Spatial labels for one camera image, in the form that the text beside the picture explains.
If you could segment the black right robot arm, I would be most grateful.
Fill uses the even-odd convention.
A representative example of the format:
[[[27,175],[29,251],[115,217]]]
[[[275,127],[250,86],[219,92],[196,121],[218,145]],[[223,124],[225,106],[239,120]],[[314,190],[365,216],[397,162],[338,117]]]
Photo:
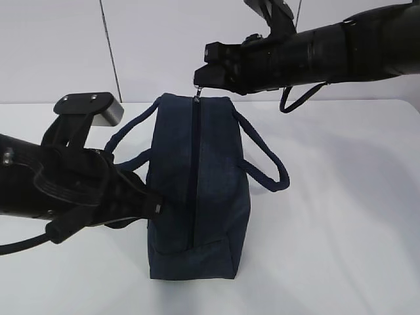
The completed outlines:
[[[369,82],[419,73],[419,2],[389,5],[299,32],[284,1],[248,1],[270,33],[208,43],[198,87],[239,95],[311,83]]]

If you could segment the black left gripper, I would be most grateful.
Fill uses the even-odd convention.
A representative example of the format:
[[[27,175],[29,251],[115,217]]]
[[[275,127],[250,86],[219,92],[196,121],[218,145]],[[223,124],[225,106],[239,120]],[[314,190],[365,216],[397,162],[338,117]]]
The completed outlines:
[[[140,219],[155,219],[162,212],[161,195],[149,189],[134,172],[117,169],[113,155],[100,150],[95,153],[106,164],[99,204],[75,206],[48,223],[45,233],[55,244],[86,227],[125,228]]]

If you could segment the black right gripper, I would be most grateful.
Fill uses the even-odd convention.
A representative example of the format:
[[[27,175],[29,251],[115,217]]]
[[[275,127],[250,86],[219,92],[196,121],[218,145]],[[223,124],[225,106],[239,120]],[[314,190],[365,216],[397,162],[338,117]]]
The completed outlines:
[[[204,49],[204,62],[208,64],[194,72],[193,83],[239,95],[281,89],[281,45],[276,38],[257,33],[239,44],[208,43]],[[226,63],[226,69],[213,63]]]

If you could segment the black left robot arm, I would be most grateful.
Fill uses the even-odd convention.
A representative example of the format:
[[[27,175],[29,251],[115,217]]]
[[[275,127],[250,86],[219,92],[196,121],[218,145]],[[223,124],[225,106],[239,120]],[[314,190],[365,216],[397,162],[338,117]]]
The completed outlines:
[[[40,144],[1,135],[1,214],[46,220],[35,240],[122,228],[163,212],[163,198],[105,150],[85,147],[93,115],[60,115]]]

